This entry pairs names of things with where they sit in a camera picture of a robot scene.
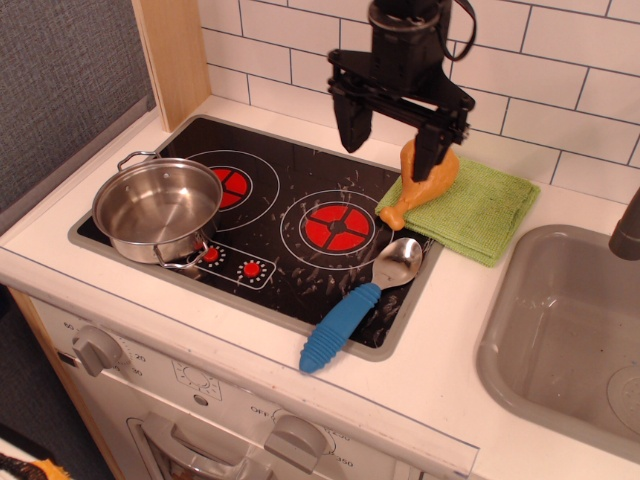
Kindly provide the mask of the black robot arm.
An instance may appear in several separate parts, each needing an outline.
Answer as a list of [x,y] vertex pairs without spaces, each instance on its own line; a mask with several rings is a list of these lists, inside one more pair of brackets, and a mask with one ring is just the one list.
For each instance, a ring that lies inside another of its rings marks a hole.
[[447,48],[449,1],[374,1],[368,9],[370,51],[329,53],[328,81],[343,147],[358,150],[371,134],[374,113],[417,130],[413,181],[425,180],[452,144],[461,143],[474,99],[444,73],[443,62],[461,60]]

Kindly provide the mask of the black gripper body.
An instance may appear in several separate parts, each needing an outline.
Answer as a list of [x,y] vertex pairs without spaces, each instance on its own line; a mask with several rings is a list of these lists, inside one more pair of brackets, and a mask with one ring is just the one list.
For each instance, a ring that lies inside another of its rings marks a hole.
[[369,52],[335,49],[328,54],[331,95],[344,95],[419,129],[446,126],[452,143],[467,136],[472,97],[444,74],[448,21],[378,19],[371,22]]

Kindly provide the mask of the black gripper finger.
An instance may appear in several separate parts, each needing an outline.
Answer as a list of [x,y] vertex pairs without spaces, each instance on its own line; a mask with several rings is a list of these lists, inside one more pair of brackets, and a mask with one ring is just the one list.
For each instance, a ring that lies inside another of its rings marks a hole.
[[333,94],[334,114],[342,146],[357,151],[371,134],[372,110],[356,99]]
[[446,126],[427,124],[418,129],[415,137],[413,181],[424,181],[431,170],[439,165],[452,143],[452,134]]

